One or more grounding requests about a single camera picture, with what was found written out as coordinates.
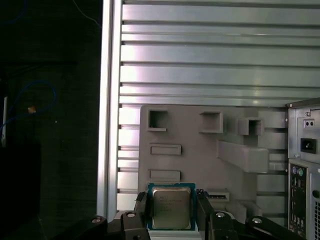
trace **rectangular slot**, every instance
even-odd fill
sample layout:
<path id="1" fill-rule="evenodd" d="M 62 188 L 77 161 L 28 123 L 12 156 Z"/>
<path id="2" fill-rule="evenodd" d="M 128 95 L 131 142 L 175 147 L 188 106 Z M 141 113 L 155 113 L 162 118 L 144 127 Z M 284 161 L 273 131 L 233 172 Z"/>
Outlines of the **rectangular slot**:
<path id="1" fill-rule="evenodd" d="M 208 199 L 210 202 L 229 202 L 230 193 L 227 189 L 208 189 Z"/>
<path id="2" fill-rule="evenodd" d="M 301 138 L 300 151 L 303 153 L 317 154 L 317 140 L 311 138 Z"/>
<path id="3" fill-rule="evenodd" d="M 246 117 L 238 119 L 238 135 L 261 136 L 264 131 L 264 122 L 260 118 Z"/>
<path id="4" fill-rule="evenodd" d="M 148 131 L 166 132 L 166 121 L 168 120 L 168 112 L 166 109 L 149 109 L 148 110 Z"/>
<path id="5" fill-rule="evenodd" d="M 150 144 L 150 154 L 152 155 L 181 155 L 181 145 L 179 144 Z"/>
<path id="6" fill-rule="evenodd" d="M 224 116 L 220 111 L 203 111 L 201 114 L 200 133 L 222 134 L 224 132 Z"/>
<path id="7" fill-rule="evenodd" d="M 180 171 L 149 170 L 150 182 L 180 182 Z"/>

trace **metal panel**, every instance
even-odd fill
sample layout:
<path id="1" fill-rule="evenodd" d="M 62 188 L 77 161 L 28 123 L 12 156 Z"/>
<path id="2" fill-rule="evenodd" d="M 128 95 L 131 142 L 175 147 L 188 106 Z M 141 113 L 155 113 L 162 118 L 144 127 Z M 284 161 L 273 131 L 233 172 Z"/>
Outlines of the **metal panel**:
<path id="1" fill-rule="evenodd" d="M 96 214 L 107 216 L 109 96 L 111 85 L 112 2 L 103 4 Z"/>
<path id="2" fill-rule="evenodd" d="M 251 37 L 296 37 L 318 38 L 320 29 L 303 27 L 283 27 L 263 25 L 190 25 L 177 24 L 125 24 L 122 26 L 123 34 L 157 34 L 157 35 L 217 35 L 217 36 L 251 36 Z"/>
<path id="3" fill-rule="evenodd" d="M 257 196 L 256 204 L 263 214 L 284 214 L 287 212 L 287 198 L 284 196 Z"/>
<path id="4" fill-rule="evenodd" d="M 284 129 L 287 125 L 286 113 L 284 111 L 259 111 L 258 117 L 264 120 L 265 128 Z"/>
<path id="5" fill-rule="evenodd" d="M 210 106 L 256 106 L 283 107 L 290 99 L 277 98 L 233 98 L 233 97 L 184 97 L 184 96 L 120 96 L 120 104 L 176 104 Z"/>
<path id="6" fill-rule="evenodd" d="M 118 193 L 117 194 L 117 210 L 126 211 L 135 208 L 137 194 L 135 193 Z"/>
<path id="7" fill-rule="evenodd" d="M 116 204 L 133 201 L 124 187 L 136 181 L 141 105 L 283 108 L 318 97 L 318 0 L 112 2 L 108 217 L 119 209 Z M 259 144 L 271 149 L 270 169 L 277 174 L 259 175 L 257 189 L 279 196 L 286 192 L 280 175 L 287 167 L 286 134 L 278 130 L 286 128 L 285 118 L 281 110 L 276 116 L 261 111 L 266 128 L 275 132 L 265 132 Z M 127 179 L 117 186 L 118 167 Z"/>
<path id="8" fill-rule="evenodd" d="M 317 9 L 124 5 L 124 21 L 224 24 L 319 25 Z"/>
<path id="9" fill-rule="evenodd" d="M 252 46 L 123 45 L 123 62 L 320 67 L 320 50 Z"/>
<path id="10" fill-rule="evenodd" d="M 258 175 L 257 176 L 257 191 L 258 192 L 286 192 L 285 175 Z"/>
<path id="11" fill-rule="evenodd" d="M 281 153 L 271 153 L 269 160 L 272 162 L 286 162 L 288 161 L 288 158 L 286 154 L 281 154 Z"/>
<path id="12" fill-rule="evenodd" d="M 120 108 L 119 109 L 120 125 L 139 125 L 140 109 L 139 108 Z"/>
<path id="13" fill-rule="evenodd" d="M 248 86 L 194 86 L 181 85 L 179 88 L 172 85 L 153 84 L 153 86 L 129 85 L 120 87 L 121 95 L 137 95 L 137 96 L 161 96 L 166 93 L 166 96 L 193 96 L 193 97 L 240 97 L 240 98 L 292 98 L 294 95 L 310 96 L 317 98 L 319 91 L 314 88 L 306 88 L 303 90 L 288 89 L 285 87 L 248 87 Z M 137 114 L 138 109 L 125 109 L 126 124 L 136 124 L 140 119 L 134 114 Z M 259 117 L 264 118 L 266 128 L 285 128 L 285 113 L 269 111 L 259 112 Z"/>
<path id="14" fill-rule="evenodd" d="M 146 0 L 135 0 L 136 2 L 145 2 Z M 169 3 L 169 2 L 176 2 L 176 3 L 193 3 L 195 0 L 148 0 L 148 2 L 155 2 L 155 3 Z M 203 5 L 205 4 L 214 4 L 218 3 L 220 4 L 222 1 L 221 0 L 201 0 L 200 4 L 202 3 Z M 318 0 L 223 0 L 223 3 L 240 3 L 240 4 L 248 4 L 248 3 L 253 3 L 253 4 L 282 4 L 282 5 L 319 5 Z"/>
<path id="15" fill-rule="evenodd" d="M 138 159 L 139 158 L 139 150 L 120 150 L 118 151 L 119 159 Z"/>
<path id="16" fill-rule="evenodd" d="M 138 173 L 137 172 L 118 172 L 118 189 L 138 189 Z"/>
<path id="17" fill-rule="evenodd" d="M 139 167 L 138 160 L 118 160 L 118 168 L 137 169 Z"/>
<path id="18" fill-rule="evenodd" d="M 203 43 L 203 44 L 252 44 L 252 45 L 277 45 L 277 46 L 320 46 L 316 38 L 290 37 L 269 38 L 252 36 L 215 36 L 215 35 L 149 35 L 149 34 L 122 34 L 122 40 L 127 43 L 137 42 L 165 42 L 165 43 Z"/>
<path id="19" fill-rule="evenodd" d="M 282 132 L 265 132 L 262 136 L 258 136 L 258 147 L 284 150 L 287 148 L 287 134 Z"/>
<path id="20" fill-rule="evenodd" d="M 120 129 L 119 130 L 119 146 L 139 146 L 139 128 L 137 129 Z"/>
<path id="21" fill-rule="evenodd" d="M 320 87 L 318 68 L 249 66 L 122 66 L 122 83 L 201 84 L 229 86 Z"/>

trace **horizontal slat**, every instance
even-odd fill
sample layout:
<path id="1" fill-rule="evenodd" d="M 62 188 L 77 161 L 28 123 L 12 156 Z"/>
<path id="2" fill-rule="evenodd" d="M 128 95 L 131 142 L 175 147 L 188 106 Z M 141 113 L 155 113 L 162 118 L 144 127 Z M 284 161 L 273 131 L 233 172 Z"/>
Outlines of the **horizontal slat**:
<path id="1" fill-rule="evenodd" d="M 138 159 L 139 151 L 128 151 L 128 150 L 120 150 L 118 151 L 119 159 Z"/>
<path id="2" fill-rule="evenodd" d="M 177 97 L 177 96 L 120 96 L 120 104 L 176 104 L 205 106 L 248 106 L 248 107 L 285 107 L 297 99 L 249 99 L 222 97 Z"/>
<path id="3" fill-rule="evenodd" d="M 122 66 L 122 83 L 320 87 L 320 69 Z"/>
<path id="4" fill-rule="evenodd" d="M 118 138 L 119 146 L 139 146 L 139 129 L 120 129 Z"/>
<path id="5" fill-rule="evenodd" d="M 224 6 L 129 5 L 123 6 L 124 21 L 190 23 L 319 25 L 318 9 Z"/>
<path id="6" fill-rule="evenodd" d="M 135 208 L 137 194 L 133 193 L 118 193 L 117 194 L 117 210 L 126 211 Z"/>
<path id="7" fill-rule="evenodd" d="M 287 212 L 287 198 L 284 196 L 257 196 L 256 204 L 262 214 L 284 214 Z"/>
<path id="8" fill-rule="evenodd" d="M 146 2 L 146 0 L 134 0 L 135 2 Z M 148 0 L 148 2 L 155 3 L 195 3 L 197 0 Z M 198 0 L 197 4 L 218 3 L 221 4 L 221 0 Z M 238 3 L 238 4 L 281 4 L 281 5 L 319 5 L 318 0 L 223 0 L 223 3 Z"/>
<path id="9" fill-rule="evenodd" d="M 284 153 L 270 153 L 269 160 L 272 162 L 286 162 L 288 158 Z"/>
<path id="10" fill-rule="evenodd" d="M 258 192 L 281 192 L 287 191 L 285 175 L 263 174 L 257 176 Z"/>
<path id="11" fill-rule="evenodd" d="M 137 169 L 139 167 L 138 160 L 118 160 L 118 168 Z"/>
<path id="12" fill-rule="evenodd" d="M 122 41 L 162 42 L 162 43 L 193 43 L 193 44 L 243 44 L 243 45 L 274 45 L 274 46 L 320 46 L 318 38 L 303 37 L 269 37 L 269 36 L 216 36 L 216 35 L 165 35 L 165 34 L 122 34 Z"/>
<path id="13" fill-rule="evenodd" d="M 320 67 L 319 55 L 319 49 L 308 48 L 181 45 L 121 47 L 121 61 L 125 62 Z"/>
<path id="14" fill-rule="evenodd" d="M 282 90 L 282 94 L 288 93 L 286 90 Z M 301 96 L 305 96 L 305 92 L 296 90 L 296 94 L 301 93 Z M 286 113 L 283 111 L 259 111 L 258 117 L 264 120 L 265 128 L 281 129 L 286 127 Z"/>
<path id="15" fill-rule="evenodd" d="M 288 169 L 288 164 L 284 162 L 270 162 L 269 171 L 285 171 Z"/>
<path id="16" fill-rule="evenodd" d="M 137 172 L 118 172 L 118 189 L 138 189 Z"/>
<path id="17" fill-rule="evenodd" d="M 231 87 L 231 86 L 191 86 L 191 85 L 170 85 L 160 86 L 152 84 L 151 86 L 122 86 L 121 95 L 133 96 L 194 96 L 194 97 L 229 97 L 234 98 L 317 98 L 319 89 L 306 88 L 299 90 L 297 88 L 284 87 Z M 135 124 L 140 120 L 136 109 L 120 111 L 121 124 Z M 285 128 L 284 112 L 259 112 L 259 117 L 264 118 L 266 128 Z"/>
<path id="18" fill-rule="evenodd" d="M 265 132 L 258 136 L 258 147 L 266 149 L 287 149 L 287 134 L 282 132 Z"/>
<path id="19" fill-rule="evenodd" d="M 139 108 L 120 108 L 119 109 L 119 124 L 139 124 L 140 109 Z"/>
<path id="20" fill-rule="evenodd" d="M 161 34 L 161 35 L 215 35 L 215 36 L 257 36 L 257 37 L 303 37 L 319 38 L 317 28 L 258 27 L 258 26 L 203 26 L 172 24 L 124 24 L 124 34 Z"/>

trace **square opening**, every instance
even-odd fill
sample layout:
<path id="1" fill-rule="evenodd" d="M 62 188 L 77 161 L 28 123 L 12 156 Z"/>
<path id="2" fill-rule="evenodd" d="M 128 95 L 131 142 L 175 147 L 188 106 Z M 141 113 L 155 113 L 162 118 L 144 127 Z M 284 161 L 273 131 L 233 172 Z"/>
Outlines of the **square opening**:
<path id="1" fill-rule="evenodd" d="M 200 133 L 223 133 L 223 113 L 219 111 L 204 111 L 201 114 L 202 125 Z"/>
<path id="2" fill-rule="evenodd" d="M 249 120 L 249 136 L 262 135 L 261 120 Z"/>
<path id="3" fill-rule="evenodd" d="M 168 112 L 162 109 L 150 109 L 148 113 L 148 131 L 165 132 Z"/>

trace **black background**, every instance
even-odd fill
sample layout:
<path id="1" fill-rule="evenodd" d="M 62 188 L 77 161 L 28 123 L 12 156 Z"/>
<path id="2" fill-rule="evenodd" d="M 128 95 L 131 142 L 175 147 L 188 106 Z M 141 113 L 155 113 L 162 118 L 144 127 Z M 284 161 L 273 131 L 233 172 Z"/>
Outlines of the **black background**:
<path id="1" fill-rule="evenodd" d="M 102 0 L 76 2 L 102 24 Z M 0 23 L 14 19 L 23 5 L 24 0 L 0 0 Z M 72 0 L 28 0 L 24 16 L 0 25 L 0 62 L 7 73 L 19 69 L 8 62 L 44 61 L 77 64 L 44 66 L 8 80 L 13 98 L 32 81 L 48 81 L 57 101 L 44 113 L 8 125 L 16 143 L 28 139 L 41 145 L 41 184 L 38 216 L 7 239 L 50 239 L 96 213 L 101 29 L 81 15 Z M 40 109 L 51 100 L 50 88 L 35 85 L 21 96 L 15 113 L 31 106 Z M 28 161 L 33 151 L 25 153 Z M 14 187 L 19 191 L 28 186 L 21 182 Z"/>

